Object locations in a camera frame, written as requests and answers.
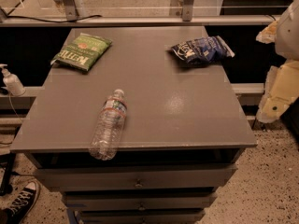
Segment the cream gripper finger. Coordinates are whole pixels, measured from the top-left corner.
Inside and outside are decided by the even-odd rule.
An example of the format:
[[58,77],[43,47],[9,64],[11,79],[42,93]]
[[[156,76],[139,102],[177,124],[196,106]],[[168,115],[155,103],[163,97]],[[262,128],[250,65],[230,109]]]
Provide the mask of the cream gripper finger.
[[277,26],[277,21],[271,22],[267,27],[257,34],[256,40],[265,44],[273,43],[276,40]]
[[288,60],[280,67],[271,66],[258,105],[256,119],[272,123],[299,98],[299,62]]

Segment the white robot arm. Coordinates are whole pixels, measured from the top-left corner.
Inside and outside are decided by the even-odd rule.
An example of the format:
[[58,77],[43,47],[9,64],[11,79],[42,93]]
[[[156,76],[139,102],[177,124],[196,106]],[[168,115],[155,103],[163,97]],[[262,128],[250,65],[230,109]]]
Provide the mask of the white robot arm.
[[256,39],[274,42],[276,54],[286,59],[280,67],[270,67],[256,114],[258,121],[272,123],[299,97],[299,0],[294,0]]

